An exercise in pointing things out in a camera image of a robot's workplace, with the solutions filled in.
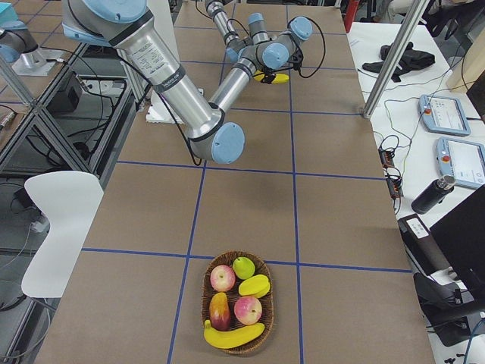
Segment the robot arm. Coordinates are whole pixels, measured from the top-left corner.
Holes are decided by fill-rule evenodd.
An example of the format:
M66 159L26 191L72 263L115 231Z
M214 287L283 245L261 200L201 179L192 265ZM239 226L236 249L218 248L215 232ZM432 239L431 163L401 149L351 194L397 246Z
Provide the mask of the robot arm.
M205 1L205 10L223 37L227 58L234 63L245 47L270 42L272 38L268 35L263 15L258 12L249 15L249 34L246 38L240 38L233 26L236 20L229 18L224 10L228 3L229 1Z
M185 124L190 151L200 159L230 164L242 154L245 135L238 124L224 120L226 113L254 76L278 71L297 56L313 26L307 17L298 16L271 39L263 16L253 13L249 36L240 39L225 4L205 2L234 62L210 99L199 92L155 29L155 16L145 1L64 1L62 25L68 38L126 52L129 63Z

